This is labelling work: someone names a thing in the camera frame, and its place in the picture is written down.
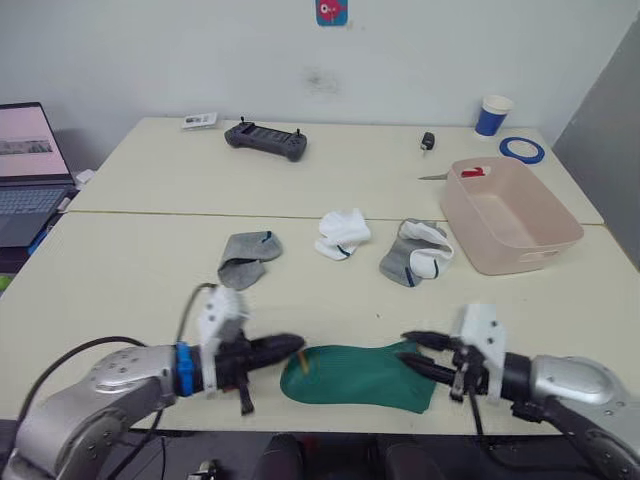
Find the blue paper cup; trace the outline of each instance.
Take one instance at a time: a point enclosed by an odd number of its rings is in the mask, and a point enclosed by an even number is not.
[[[513,102],[507,97],[500,95],[487,95],[482,99],[482,110],[478,123],[476,123],[476,133],[483,137],[492,137],[502,125],[507,113],[513,108]]]

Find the white table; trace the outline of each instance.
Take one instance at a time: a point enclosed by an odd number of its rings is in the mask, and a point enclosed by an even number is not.
[[[480,140],[471,128],[266,123],[309,139],[298,163],[224,140],[214,130],[181,131],[180,119],[145,118],[114,150],[71,211],[180,213],[321,218],[359,207],[366,218],[445,220],[444,181],[418,177],[447,172],[457,160],[496,156],[499,141],[523,136],[543,145],[532,171],[579,223],[602,224],[593,205],[535,129],[504,129]],[[435,149],[419,147],[425,130]]]
[[[284,254],[246,290],[254,319],[250,337],[290,331],[308,345],[381,346],[412,329],[447,332],[461,305],[496,303],[512,351],[585,355],[615,370],[640,391],[639,275],[606,228],[586,226],[584,238],[547,269],[487,277],[458,249],[449,271],[414,289],[378,271],[396,221],[369,221],[373,237],[343,262],[313,249],[317,220],[179,215],[66,215],[0,300],[0,418],[14,418],[29,386],[69,348],[104,335],[171,343],[194,285],[216,278],[232,233],[271,229]],[[195,321],[187,339],[196,339]],[[78,356],[43,389],[77,380],[117,347]],[[283,365],[251,375],[253,416],[241,418],[237,393],[202,395],[168,409],[162,427],[202,430],[291,430],[472,433],[469,406],[438,387],[423,415],[366,405],[304,405],[279,389]],[[482,405],[491,433],[551,432],[500,408]]]

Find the plastic bin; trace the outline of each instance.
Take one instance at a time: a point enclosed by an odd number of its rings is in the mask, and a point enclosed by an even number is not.
[[[476,167],[486,175],[462,177]],[[508,157],[454,163],[441,207],[467,257],[486,275],[543,268],[584,235],[529,167]]]

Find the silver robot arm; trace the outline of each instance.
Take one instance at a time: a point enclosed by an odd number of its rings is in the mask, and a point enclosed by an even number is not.
[[[404,337],[454,352],[455,369],[426,356],[398,354],[421,375],[451,386],[453,400],[462,401],[465,394],[510,400],[514,416],[551,423],[602,478],[640,479],[640,399],[605,366],[579,357],[531,360],[505,352],[506,332],[490,305],[468,305],[451,335]]]
[[[531,362],[531,398],[514,404],[527,418],[560,430],[604,478],[640,478],[640,398],[608,368],[586,358],[538,356]]]
[[[176,402],[174,365],[173,346],[132,347],[105,357],[27,416],[3,480],[96,478],[131,425]]]
[[[248,340],[247,318],[239,294],[217,287],[199,318],[200,345],[130,347],[103,358],[80,382],[31,409],[2,479],[96,478],[131,425],[178,397],[237,389],[241,413],[252,413],[248,372],[286,359],[304,339],[285,333]]]

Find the scissors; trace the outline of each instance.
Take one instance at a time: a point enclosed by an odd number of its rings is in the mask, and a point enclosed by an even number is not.
[[[467,168],[466,170],[462,171],[462,178],[484,177],[488,173],[489,172],[486,171],[486,169],[484,169],[482,167]],[[446,180],[447,179],[447,175],[449,175],[449,172],[442,173],[440,175],[430,175],[428,177],[420,177],[420,178],[418,178],[418,180]]]

